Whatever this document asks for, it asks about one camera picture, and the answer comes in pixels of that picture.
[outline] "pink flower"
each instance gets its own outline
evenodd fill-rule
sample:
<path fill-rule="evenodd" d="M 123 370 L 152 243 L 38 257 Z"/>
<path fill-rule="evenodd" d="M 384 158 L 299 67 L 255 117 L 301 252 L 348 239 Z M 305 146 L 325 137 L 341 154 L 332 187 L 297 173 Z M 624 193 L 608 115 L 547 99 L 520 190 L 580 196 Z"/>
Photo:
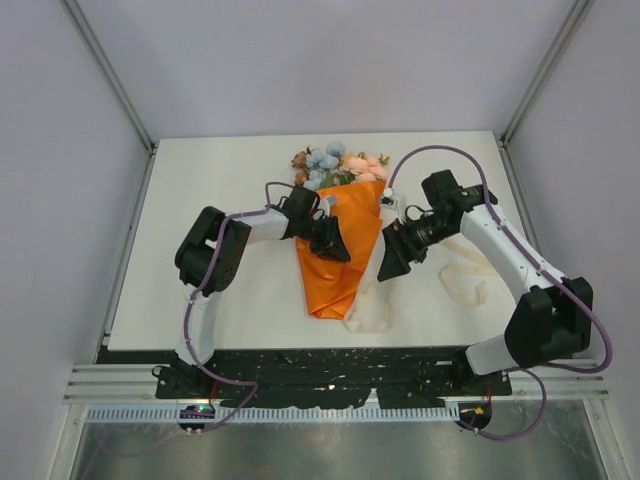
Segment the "pink flower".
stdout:
<path fill-rule="evenodd" d="M 356 182 L 375 182 L 376 177 L 373 173 L 361 173 L 356 177 Z"/>
<path fill-rule="evenodd" d="M 389 178 L 389 173 L 387 173 L 387 171 L 380 165 L 369 168 L 369 172 L 378 177 L 380 180 L 386 180 L 387 178 Z"/>
<path fill-rule="evenodd" d="M 367 154 L 367 163 L 369 164 L 370 167 L 379 167 L 380 159 L 374 157 L 373 155 Z"/>
<path fill-rule="evenodd" d="M 356 175 L 369 172 L 369 163 L 364 158 L 351 157 L 344 162 L 343 166 Z"/>
<path fill-rule="evenodd" d="M 294 183 L 296 185 L 302 185 L 307 180 L 309 180 L 309 174 L 306 170 L 302 170 L 301 172 L 296 173 L 296 180 Z"/>
<path fill-rule="evenodd" d="M 291 160 L 291 166 L 293 168 L 305 168 L 307 166 L 307 152 L 296 153 L 296 156 Z"/>

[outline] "orange wrapping paper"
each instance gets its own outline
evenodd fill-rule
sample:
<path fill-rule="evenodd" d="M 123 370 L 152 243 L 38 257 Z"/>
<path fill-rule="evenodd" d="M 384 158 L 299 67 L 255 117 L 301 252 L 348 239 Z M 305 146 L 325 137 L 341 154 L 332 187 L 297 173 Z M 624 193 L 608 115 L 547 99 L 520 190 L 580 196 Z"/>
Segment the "orange wrapping paper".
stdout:
<path fill-rule="evenodd" d="M 379 201 L 384 187 L 385 182 L 380 180 L 318 190 L 321 198 L 334 195 L 337 199 L 331 214 L 338 217 L 351 261 L 318 258 L 311 253 L 308 240 L 296 238 L 310 315 L 343 320 L 351 308 L 382 226 Z"/>

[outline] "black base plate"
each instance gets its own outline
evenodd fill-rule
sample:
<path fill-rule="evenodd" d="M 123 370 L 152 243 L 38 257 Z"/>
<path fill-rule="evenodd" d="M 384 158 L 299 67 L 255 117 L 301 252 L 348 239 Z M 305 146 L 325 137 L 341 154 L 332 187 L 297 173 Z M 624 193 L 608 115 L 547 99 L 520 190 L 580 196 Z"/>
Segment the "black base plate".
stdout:
<path fill-rule="evenodd" d="M 296 350 L 218 350 L 207 367 L 226 378 L 254 380 L 257 395 L 249 406 L 260 408 L 359 407 L 372 388 L 381 408 L 422 408 L 444 404 L 438 397 L 511 394 L 511 384 L 498 372 L 456 385 L 450 364 L 461 347 L 356 348 Z M 207 398 L 213 382 L 184 389 L 176 370 L 163 367 L 157 398 Z M 244 388 L 220 384 L 218 398 L 234 407 L 248 394 Z"/>

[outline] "blue flower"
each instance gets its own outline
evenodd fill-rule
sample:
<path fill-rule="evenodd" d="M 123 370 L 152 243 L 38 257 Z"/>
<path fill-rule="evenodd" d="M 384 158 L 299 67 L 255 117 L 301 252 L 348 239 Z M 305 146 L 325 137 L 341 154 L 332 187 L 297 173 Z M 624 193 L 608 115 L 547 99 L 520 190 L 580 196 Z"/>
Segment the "blue flower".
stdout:
<path fill-rule="evenodd" d="M 316 168 L 327 154 L 319 148 L 307 153 L 307 168 Z"/>
<path fill-rule="evenodd" d="M 340 160 L 338 160 L 336 157 L 325 154 L 324 158 L 320 162 L 320 166 L 326 170 L 331 170 L 333 168 L 336 168 L 339 162 Z"/>
<path fill-rule="evenodd" d="M 342 158 L 347 153 L 347 147 L 342 142 L 331 142 L 327 145 L 327 153 L 332 157 Z"/>
<path fill-rule="evenodd" d="M 322 180 L 320 178 L 316 178 L 315 180 L 307 180 L 304 182 L 304 188 L 308 188 L 309 190 L 313 190 L 314 192 L 320 188 L 320 184 Z"/>
<path fill-rule="evenodd" d="M 327 178 L 327 172 L 324 170 L 311 170 L 309 172 L 309 180 L 320 180 L 321 182 Z"/>

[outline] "red wire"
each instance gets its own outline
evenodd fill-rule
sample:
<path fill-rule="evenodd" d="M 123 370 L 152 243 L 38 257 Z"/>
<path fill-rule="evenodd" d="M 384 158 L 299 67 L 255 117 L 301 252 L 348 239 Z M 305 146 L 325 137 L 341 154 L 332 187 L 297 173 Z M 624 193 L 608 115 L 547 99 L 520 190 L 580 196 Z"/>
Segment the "red wire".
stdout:
<path fill-rule="evenodd" d="M 491 395 L 493 394 L 493 390 L 491 388 L 491 380 L 489 380 L 489 390 L 487 390 L 487 410 L 491 411 Z"/>
<path fill-rule="evenodd" d="M 211 389 L 211 395 L 209 395 L 209 406 L 215 410 L 213 406 L 213 401 L 216 399 L 216 395 L 218 395 L 218 384 L 219 382 L 216 380 L 213 383 L 213 388 Z"/>

